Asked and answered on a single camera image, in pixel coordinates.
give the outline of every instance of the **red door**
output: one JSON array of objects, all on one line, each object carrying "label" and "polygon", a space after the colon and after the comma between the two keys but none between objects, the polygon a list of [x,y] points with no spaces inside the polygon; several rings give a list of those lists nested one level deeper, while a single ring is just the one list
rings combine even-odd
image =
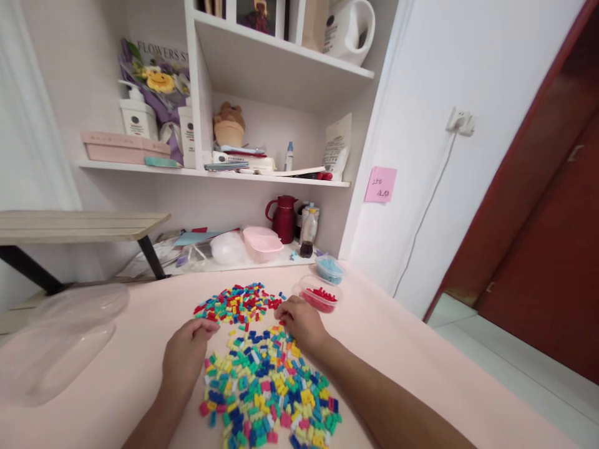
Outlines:
[{"label": "red door", "polygon": [[482,317],[599,384],[599,115],[574,153],[477,308]]}]

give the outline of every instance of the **picture frame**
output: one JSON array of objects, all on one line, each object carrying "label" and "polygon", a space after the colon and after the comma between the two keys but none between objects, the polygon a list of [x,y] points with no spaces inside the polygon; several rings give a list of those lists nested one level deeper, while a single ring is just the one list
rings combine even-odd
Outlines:
[{"label": "picture frame", "polygon": [[226,0],[226,20],[285,38],[285,0]]}]

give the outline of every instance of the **cable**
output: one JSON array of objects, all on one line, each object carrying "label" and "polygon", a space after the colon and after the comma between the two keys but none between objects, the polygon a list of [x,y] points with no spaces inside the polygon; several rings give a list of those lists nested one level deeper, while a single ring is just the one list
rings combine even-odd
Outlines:
[{"label": "cable", "polygon": [[424,214],[422,214],[420,223],[418,224],[418,227],[416,228],[416,232],[414,233],[414,239],[412,240],[412,248],[410,249],[410,253],[407,257],[406,267],[404,268],[403,272],[401,273],[401,276],[399,277],[399,281],[397,282],[397,286],[395,287],[395,293],[393,294],[393,297],[395,297],[397,295],[397,291],[399,290],[401,281],[402,281],[402,279],[404,279],[404,275],[405,275],[408,267],[410,266],[410,260],[412,260],[412,254],[414,254],[414,248],[416,247],[416,239],[418,238],[418,234],[420,233],[420,229],[422,228],[422,224],[424,223],[424,218],[426,218],[426,214],[428,213],[429,208],[431,207],[433,198],[435,198],[435,194],[437,193],[437,188],[439,187],[439,184],[441,184],[441,179],[443,178],[443,174],[445,173],[445,169],[447,168],[447,164],[449,163],[449,158],[451,157],[451,152],[454,149],[455,138],[457,137],[457,129],[455,131],[453,131],[453,133],[454,133],[454,138],[451,141],[451,145],[449,145],[449,151],[447,152],[447,158],[445,159],[445,163],[443,164],[443,168],[441,169],[441,174],[439,175],[439,179],[437,179],[437,183],[435,184],[435,187],[432,190],[431,198],[430,198],[428,204],[426,205],[426,208],[424,209]]}]

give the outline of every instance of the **pink storage box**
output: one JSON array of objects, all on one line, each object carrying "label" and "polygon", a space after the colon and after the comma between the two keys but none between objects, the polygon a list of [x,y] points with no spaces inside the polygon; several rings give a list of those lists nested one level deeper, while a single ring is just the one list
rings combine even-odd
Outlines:
[{"label": "pink storage box", "polygon": [[145,165],[145,157],[170,159],[170,147],[141,136],[81,131],[90,160]]},{"label": "pink storage box", "polygon": [[245,248],[258,263],[272,262],[283,249],[279,236],[268,228],[249,226],[243,230]]}]

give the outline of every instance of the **kettle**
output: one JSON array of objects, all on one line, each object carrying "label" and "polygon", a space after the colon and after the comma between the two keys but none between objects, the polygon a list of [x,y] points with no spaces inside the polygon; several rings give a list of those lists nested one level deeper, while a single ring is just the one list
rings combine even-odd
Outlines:
[{"label": "kettle", "polygon": [[[297,200],[297,198],[293,198],[290,195],[279,195],[276,200],[272,200],[266,206],[266,218],[273,222],[273,231],[276,232],[283,244],[293,241],[293,226],[295,225],[295,210],[293,209],[293,205]],[[273,203],[276,203],[276,210],[273,218],[270,218],[268,212]]]}]

